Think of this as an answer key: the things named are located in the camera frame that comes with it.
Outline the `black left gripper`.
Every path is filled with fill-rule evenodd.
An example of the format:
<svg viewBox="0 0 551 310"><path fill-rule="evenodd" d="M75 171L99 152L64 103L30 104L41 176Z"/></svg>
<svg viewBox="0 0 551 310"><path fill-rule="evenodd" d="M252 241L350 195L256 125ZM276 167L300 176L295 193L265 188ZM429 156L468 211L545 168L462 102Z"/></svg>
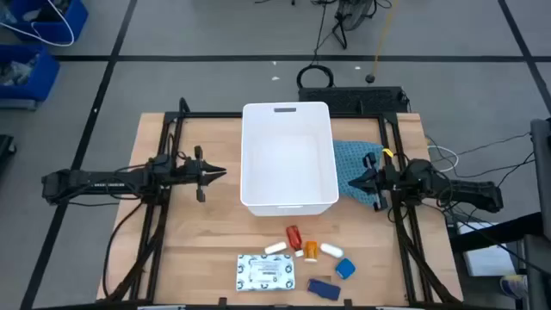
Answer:
<svg viewBox="0 0 551 310"><path fill-rule="evenodd" d="M209 185L216 179L223 177L226 174L226 168L211 165L205 162L205 170L203 169L203 150L200 146L194 147L194 157L186 157L183 164L184 171L184 184L195 184L196 188L196 200L198 202L205 202L206 195L203 187Z"/></svg>

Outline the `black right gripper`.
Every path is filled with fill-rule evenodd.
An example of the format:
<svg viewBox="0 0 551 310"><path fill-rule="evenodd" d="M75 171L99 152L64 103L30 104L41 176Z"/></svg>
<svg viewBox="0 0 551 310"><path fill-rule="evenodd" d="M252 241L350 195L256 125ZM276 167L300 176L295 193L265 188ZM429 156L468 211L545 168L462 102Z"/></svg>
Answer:
<svg viewBox="0 0 551 310"><path fill-rule="evenodd" d="M394 181L389 173L386 173L384 165L381 169L376 169L377 164L375 154L368 152L363 158L366 170L357 178L349 181L351 191L355 196L375 195L375 211L382 211L389 208L387 198L382 194L383 190L393 188Z"/></svg>

